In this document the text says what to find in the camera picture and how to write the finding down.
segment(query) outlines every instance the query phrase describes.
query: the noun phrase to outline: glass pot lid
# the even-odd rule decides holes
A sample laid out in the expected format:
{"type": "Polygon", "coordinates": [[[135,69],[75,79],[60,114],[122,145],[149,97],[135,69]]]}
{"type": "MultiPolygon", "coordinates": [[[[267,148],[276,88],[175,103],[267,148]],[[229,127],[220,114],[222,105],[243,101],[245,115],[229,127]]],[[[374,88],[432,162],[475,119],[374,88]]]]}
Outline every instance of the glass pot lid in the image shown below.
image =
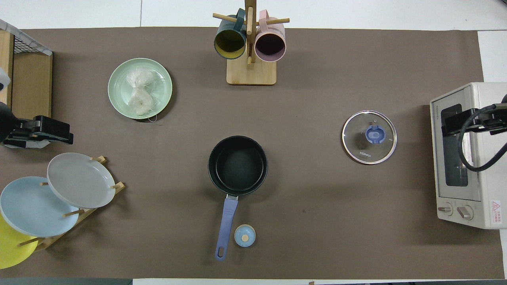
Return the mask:
{"type": "Polygon", "coordinates": [[[394,152],[396,130],[383,114],[361,111],[345,122],[342,143],[352,159],[364,164],[377,164],[394,152]]]}

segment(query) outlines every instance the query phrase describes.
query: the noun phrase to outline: pink mug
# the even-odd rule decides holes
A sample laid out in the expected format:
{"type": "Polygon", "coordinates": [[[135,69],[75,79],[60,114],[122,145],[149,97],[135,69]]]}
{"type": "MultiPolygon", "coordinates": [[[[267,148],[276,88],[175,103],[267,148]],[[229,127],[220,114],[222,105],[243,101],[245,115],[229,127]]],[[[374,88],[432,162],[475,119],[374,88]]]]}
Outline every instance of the pink mug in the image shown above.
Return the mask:
{"type": "Polygon", "coordinates": [[[268,11],[262,10],[254,50],[261,60],[274,62],[280,60],[285,54],[285,28],[283,24],[266,24],[269,20],[276,20],[276,18],[269,17],[268,11]]]}

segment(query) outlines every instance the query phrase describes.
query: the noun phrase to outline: mug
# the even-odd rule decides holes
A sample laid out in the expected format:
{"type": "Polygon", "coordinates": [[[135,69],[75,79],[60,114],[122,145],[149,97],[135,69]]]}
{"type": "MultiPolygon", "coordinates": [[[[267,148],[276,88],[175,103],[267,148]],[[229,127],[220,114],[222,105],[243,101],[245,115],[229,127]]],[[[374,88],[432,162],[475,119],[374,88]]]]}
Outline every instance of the mug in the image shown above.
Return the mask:
{"type": "Polygon", "coordinates": [[[236,22],[222,20],[216,32],[214,46],[216,52],[225,59],[240,57],[246,49],[246,27],[245,10],[239,9],[236,15],[229,15],[236,18],[236,22]]]}
{"type": "Polygon", "coordinates": [[[255,38],[255,54],[263,61],[274,62],[285,54],[285,28],[283,24],[267,25],[266,21],[276,20],[269,17],[267,10],[262,10],[259,16],[259,28],[255,38]]]}

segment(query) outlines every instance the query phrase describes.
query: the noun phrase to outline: plastic bag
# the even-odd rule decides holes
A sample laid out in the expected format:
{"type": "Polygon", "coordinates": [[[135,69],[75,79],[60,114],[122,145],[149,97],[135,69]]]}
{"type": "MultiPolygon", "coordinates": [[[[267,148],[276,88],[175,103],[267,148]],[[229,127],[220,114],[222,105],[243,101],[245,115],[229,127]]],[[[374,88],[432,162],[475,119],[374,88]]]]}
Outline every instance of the plastic bag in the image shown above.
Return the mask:
{"type": "Polygon", "coordinates": [[[153,70],[144,67],[133,68],[127,74],[127,83],[133,88],[132,96],[128,102],[134,112],[144,115],[155,106],[154,98],[147,92],[146,87],[155,81],[153,70]]]}

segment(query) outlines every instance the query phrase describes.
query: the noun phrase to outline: green plate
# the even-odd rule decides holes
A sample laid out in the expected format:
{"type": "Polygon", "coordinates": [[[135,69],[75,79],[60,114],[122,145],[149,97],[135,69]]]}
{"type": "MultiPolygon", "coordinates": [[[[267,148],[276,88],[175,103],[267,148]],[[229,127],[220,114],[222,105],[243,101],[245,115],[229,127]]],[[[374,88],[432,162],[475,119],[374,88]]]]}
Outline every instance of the green plate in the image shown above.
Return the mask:
{"type": "Polygon", "coordinates": [[[158,62],[148,58],[133,58],[120,64],[109,78],[107,94],[113,107],[125,117],[131,119],[147,119],[160,113],[169,103],[172,94],[171,76],[167,70],[158,62]],[[149,92],[155,98],[153,110],[143,115],[138,115],[129,107],[128,102],[132,97],[132,87],[127,83],[126,78],[132,68],[145,67],[155,72],[160,80],[150,84],[149,92]]]}

